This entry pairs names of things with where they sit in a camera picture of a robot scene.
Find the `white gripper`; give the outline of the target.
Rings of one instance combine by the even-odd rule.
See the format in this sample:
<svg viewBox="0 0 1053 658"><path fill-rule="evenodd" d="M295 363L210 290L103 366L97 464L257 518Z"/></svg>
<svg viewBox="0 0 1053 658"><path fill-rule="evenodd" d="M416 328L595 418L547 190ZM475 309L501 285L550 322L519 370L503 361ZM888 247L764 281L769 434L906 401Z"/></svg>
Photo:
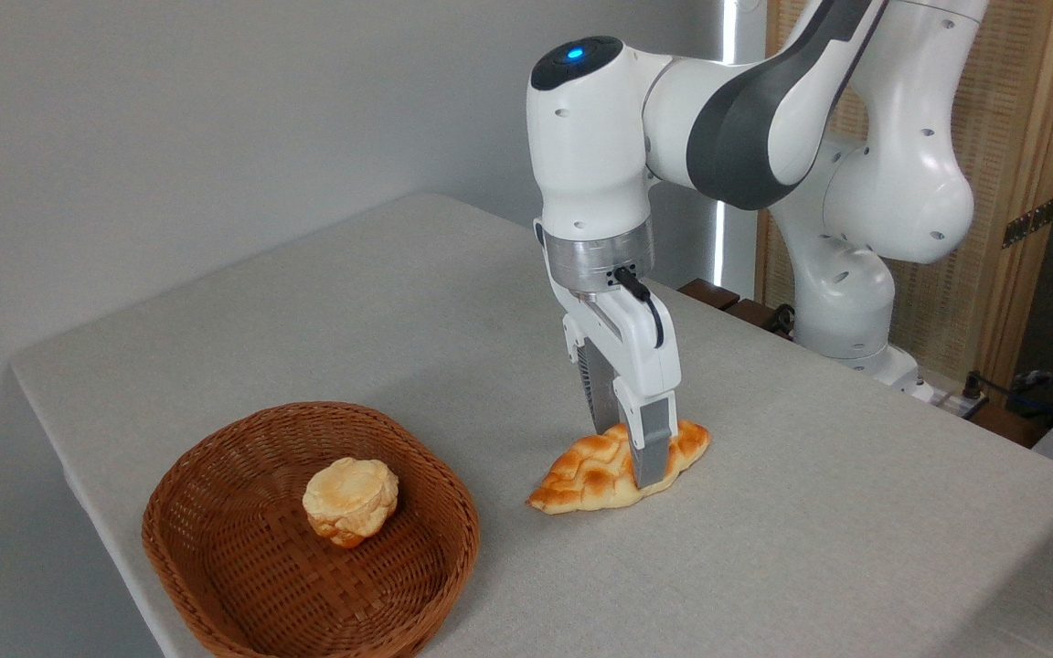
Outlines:
<svg viewBox="0 0 1053 658"><path fill-rule="evenodd" d="M580 371L597 434L625 421L633 476L643 490L665 478L677 434L675 391L681 379L673 322L636 274L609 274L610 287L552 291L565 311L569 361Z"/></svg>

